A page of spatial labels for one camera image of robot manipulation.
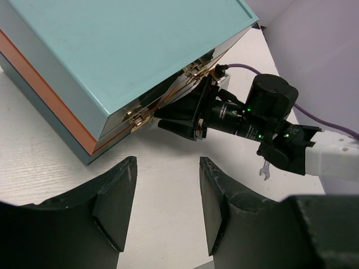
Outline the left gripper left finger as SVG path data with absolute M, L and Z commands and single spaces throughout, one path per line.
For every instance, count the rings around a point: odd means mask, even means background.
M 116 268 L 137 181 L 129 156 L 42 203 L 1 203 L 2 268 Z

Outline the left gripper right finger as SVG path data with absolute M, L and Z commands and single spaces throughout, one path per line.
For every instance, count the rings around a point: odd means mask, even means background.
M 215 268 L 357 268 L 358 196 L 294 195 L 277 202 L 200 158 L 209 256 Z

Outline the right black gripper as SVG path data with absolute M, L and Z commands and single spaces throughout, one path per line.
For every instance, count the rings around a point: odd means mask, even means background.
M 246 137 L 247 109 L 229 91 L 221 89 L 212 77 L 203 78 L 187 95 L 158 109 L 158 127 L 188 140 L 205 139 L 209 129 Z M 189 127 L 196 117 L 196 127 Z

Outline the silver open-end wrench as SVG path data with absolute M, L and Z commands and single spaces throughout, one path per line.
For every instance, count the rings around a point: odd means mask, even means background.
M 263 167 L 259 170 L 259 176 L 264 176 L 264 180 L 268 180 L 270 178 L 270 171 L 269 171 L 270 162 L 264 161 Z

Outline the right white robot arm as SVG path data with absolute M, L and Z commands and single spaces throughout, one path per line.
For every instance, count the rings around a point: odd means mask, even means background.
M 269 168 L 299 175 L 358 181 L 358 139 L 288 121 L 298 98 L 296 88 L 276 75 L 255 76 L 245 103 L 205 77 L 190 93 L 155 112 L 158 126 L 188 140 L 206 137 L 209 129 L 259 143 Z

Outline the teal drawer cabinet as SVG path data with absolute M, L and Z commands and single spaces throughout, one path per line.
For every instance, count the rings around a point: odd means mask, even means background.
M 85 165 L 125 114 L 188 92 L 258 21 L 245 1 L 2 1 L 1 67 Z

